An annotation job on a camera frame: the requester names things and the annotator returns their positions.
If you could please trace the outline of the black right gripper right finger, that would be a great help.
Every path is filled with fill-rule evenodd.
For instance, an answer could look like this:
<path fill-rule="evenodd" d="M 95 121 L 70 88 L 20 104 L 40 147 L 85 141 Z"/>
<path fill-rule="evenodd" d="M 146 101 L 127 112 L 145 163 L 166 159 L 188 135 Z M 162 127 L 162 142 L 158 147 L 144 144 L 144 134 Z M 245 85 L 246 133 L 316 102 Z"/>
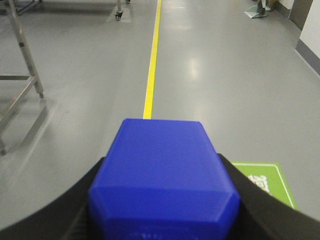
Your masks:
<path fill-rule="evenodd" d="M 240 196 L 228 240 L 318 240 L 320 221 L 271 196 L 218 154 Z"/>

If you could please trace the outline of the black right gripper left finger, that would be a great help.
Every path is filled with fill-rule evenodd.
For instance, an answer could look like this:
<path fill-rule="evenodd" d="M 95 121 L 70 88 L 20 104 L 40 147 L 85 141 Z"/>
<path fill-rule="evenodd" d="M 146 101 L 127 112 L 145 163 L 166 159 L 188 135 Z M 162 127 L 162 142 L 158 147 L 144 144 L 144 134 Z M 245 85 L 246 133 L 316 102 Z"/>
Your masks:
<path fill-rule="evenodd" d="M 26 218 L 0 231 L 2 240 L 94 240 L 89 217 L 89 189 L 104 158 L 71 188 Z"/>

